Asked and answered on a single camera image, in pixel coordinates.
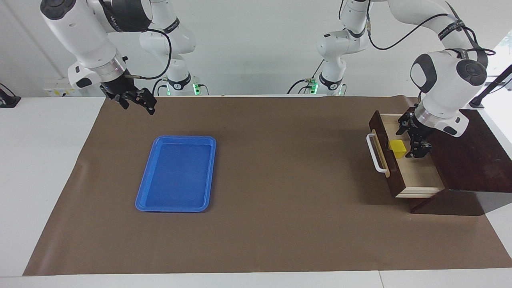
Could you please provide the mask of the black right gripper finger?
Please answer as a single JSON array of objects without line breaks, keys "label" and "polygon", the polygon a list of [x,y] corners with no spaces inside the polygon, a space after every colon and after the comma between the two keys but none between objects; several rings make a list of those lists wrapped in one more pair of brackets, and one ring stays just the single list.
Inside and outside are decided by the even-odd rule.
[{"label": "black right gripper finger", "polygon": [[135,103],[146,109],[149,115],[154,115],[157,100],[148,88],[136,91]]},{"label": "black right gripper finger", "polygon": [[121,95],[119,94],[116,94],[116,95],[113,95],[113,94],[107,94],[106,95],[106,98],[108,100],[113,100],[114,102],[116,102],[117,104],[120,104],[120,106],[124,109],[124,110],[127,110],[128,107],[129,107],[129,103],[126,99],[122,98]]}]

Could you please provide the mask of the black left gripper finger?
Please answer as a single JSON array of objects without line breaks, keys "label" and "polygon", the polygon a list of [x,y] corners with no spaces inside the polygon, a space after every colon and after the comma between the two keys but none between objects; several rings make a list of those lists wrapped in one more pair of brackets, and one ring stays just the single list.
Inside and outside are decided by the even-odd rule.
[{"label": "black left gripper finger", "polygon": [[398,119],[398,130],[396,132],[396,135],[403,135],[408,131],[411,127],[411,119],[413,117],[413,112],[407,111]]},{"label": "black left gripper finger", "polygon": [[432,145],[419,134],[410,134],[411,149],[406,153],[406,158],[423,158],[432,149]]}]

